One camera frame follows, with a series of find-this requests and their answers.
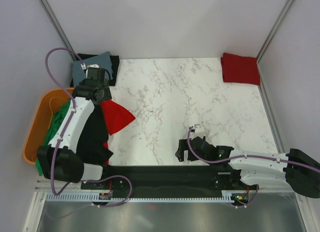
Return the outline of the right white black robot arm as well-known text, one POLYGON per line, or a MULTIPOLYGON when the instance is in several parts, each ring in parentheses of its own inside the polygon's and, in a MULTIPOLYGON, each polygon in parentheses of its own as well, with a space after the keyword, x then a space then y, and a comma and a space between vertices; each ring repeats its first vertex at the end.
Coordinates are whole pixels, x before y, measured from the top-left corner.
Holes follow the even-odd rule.
POLYGON ((229 172, 235 189, 258 185, 261 189, 292 189, 302 196, 320 197, 320 164, 299 149, 287 154, 263 154, 214 146, 205 138, 180 139, 175 153, 179 162, 200 160, 229 172))

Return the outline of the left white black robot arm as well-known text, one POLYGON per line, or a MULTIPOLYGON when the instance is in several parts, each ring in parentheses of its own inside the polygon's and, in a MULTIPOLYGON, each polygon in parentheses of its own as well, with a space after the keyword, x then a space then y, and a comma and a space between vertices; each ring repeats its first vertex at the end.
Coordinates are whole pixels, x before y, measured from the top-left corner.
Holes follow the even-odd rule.
POLYGON ((72 96, 57 133, 37 150, 43 176, 69 183, 92 180, 104 189, 110 183, 109 175, 103 172, 109 155, 104 143, 109 134, 100 103, 111 99, 108 82, 84 79, 72 96))

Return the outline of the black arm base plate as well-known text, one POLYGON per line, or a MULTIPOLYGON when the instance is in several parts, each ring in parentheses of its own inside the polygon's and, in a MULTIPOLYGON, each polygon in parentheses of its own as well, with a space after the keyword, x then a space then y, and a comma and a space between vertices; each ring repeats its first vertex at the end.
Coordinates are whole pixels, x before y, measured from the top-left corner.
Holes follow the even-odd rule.
POLYGON ((100 183, 82 183, 83 190, 111 190, 116 196, 217 196, 223 190, 255 190, 240 181, 240 172, 230 166, 111 166, 103 168, 100 183))

